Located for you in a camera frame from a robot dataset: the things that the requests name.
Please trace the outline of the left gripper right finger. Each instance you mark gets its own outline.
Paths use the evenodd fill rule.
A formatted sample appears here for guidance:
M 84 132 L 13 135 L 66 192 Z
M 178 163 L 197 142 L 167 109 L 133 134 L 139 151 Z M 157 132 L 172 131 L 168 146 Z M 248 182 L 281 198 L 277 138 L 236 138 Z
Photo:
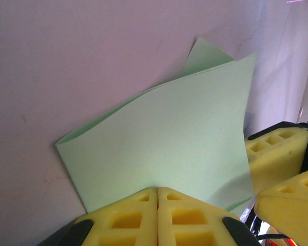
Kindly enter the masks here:
M 238 216 L 158 188 L 158 246 L 262 246 Z

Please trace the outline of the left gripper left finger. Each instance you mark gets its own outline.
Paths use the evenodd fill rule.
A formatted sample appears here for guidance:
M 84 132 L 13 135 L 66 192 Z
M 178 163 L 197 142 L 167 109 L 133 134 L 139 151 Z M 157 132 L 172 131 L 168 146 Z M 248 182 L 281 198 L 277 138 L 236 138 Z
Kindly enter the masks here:
M 158 246 L 158 189 L 80 216 L 37 246 Z

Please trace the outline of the light green cloth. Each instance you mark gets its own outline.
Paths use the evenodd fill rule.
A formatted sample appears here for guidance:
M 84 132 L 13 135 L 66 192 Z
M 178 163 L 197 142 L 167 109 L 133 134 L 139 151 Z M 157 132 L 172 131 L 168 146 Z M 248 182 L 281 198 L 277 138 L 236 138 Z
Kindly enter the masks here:
M 182 76 L 56 143 L 87 212 L 169 187 L 241 215 L 253 197 L 243 125 L 256 64 L 200 38 Z

